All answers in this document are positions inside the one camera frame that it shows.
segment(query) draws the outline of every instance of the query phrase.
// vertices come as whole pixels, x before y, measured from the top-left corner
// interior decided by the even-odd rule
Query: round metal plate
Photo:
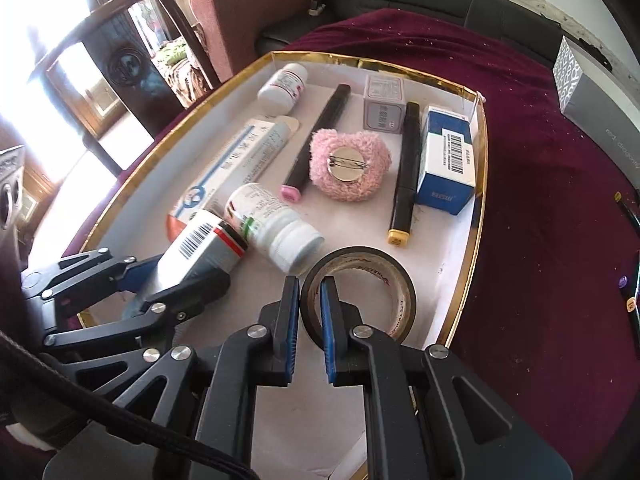
[[[350,146],[341,146],[333,150],[326,160],[326,166],[329,173],[341,182],[354,182],[367,169],[362,154]]]

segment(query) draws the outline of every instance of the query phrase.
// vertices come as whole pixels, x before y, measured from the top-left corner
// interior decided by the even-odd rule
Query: blue gripper pad
[[[335,381],[335,337],[331,322],[331,306],[326,285],[320,284],[320,313],[322,318],[322,339],[324,340],[324,367],[330,384]]]
[[[296,280],[294,300],[289,311],[289,329],[287,330],[287,357],[286,370],[287,382],[291,382],[293,371],[296,368],[296,346],[298,343],[298,314],[300,312],[300,282]]]

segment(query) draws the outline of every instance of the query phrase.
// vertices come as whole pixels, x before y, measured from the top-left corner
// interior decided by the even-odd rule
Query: roll of tape
[[[328,254],[308,273],[300,295],[300,316],[306,332],[322,348],[322,325],[316,314],[316,296],[325,276],[340,270],[359,269],[373,274],[390,287],[394,321],[386,330],[398,342],[405,340],[415,320],[414,284],[404,267],[382,251],[371,247],[345,247]]]

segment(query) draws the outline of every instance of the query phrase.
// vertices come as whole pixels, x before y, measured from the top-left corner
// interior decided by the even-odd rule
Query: chair armrest
[[[311,0],[190,0],[200,22],[211,62],[220,80],[229,79],[257,59],[260,31],[301,10]]]

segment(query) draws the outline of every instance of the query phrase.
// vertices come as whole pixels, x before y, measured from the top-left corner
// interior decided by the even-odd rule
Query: white plastic bottle
[[[298,63],[286,64],[258,92],[258,102],[268,116],[286,115],[305,91],[306,68]]]
[[[250,246],[286,274],[301,274],[311,267],[314,254],[324,242],[295,210],[255,182],[233,192],[224,218]]]

